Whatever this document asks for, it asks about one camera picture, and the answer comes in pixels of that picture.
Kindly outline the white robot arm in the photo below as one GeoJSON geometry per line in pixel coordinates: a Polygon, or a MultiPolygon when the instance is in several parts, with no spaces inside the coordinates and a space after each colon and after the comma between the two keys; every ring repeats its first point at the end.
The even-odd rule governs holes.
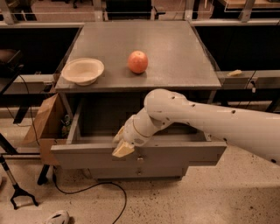
{"type": "Polygon", "coordinates": [[[183,123],[280,165],[280,115],[189,101],[166,89],[150,91],[143,108],[114,137],[118,158],[146,145],[173,123],[183,123]]]}

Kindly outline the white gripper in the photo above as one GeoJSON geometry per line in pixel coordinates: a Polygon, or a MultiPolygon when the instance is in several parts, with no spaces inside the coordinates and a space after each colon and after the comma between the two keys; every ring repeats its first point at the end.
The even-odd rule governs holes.
{"type": "Polygon", "coordinates": [[[132,122],[125,123],[113,138],[113,142],[119,144],[112,155],[117,158],[125,157],[134,151],[134,146],[144,146],[150,139],[150,136],[139,134],[132,122]]]}

